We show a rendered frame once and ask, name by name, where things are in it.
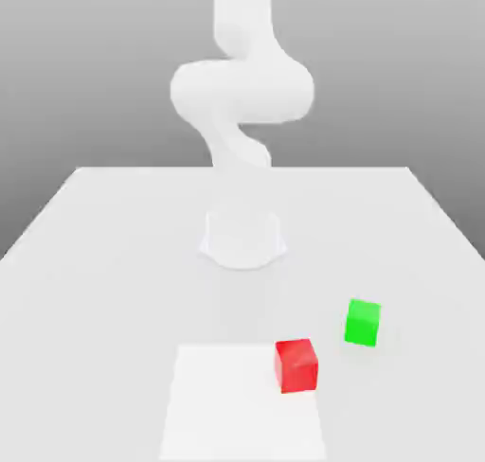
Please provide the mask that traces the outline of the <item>small red cube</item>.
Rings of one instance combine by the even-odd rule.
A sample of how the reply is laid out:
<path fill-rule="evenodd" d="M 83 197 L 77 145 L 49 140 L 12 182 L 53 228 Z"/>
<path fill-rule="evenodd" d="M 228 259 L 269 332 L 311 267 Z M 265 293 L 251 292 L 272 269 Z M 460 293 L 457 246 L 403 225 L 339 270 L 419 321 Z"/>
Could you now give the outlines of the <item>small red cube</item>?
<path fill-rule="evenodd" d="M 282 394 L 314 391 L 318 368 L 310 339 L 275 342 L 275 373 Z"/>

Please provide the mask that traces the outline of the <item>small green cube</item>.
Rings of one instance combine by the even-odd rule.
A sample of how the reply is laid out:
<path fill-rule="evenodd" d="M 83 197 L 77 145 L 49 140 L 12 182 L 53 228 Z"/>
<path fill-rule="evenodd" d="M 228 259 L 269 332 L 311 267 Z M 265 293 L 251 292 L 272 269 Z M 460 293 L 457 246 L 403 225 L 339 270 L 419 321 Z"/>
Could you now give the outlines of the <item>small green cube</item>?
<path fill-rule="evenodd" d="M 349 303 L 344 340 L 347 343 L 376 347 L 380 326 L 381 305 L 361 299 Z"/>

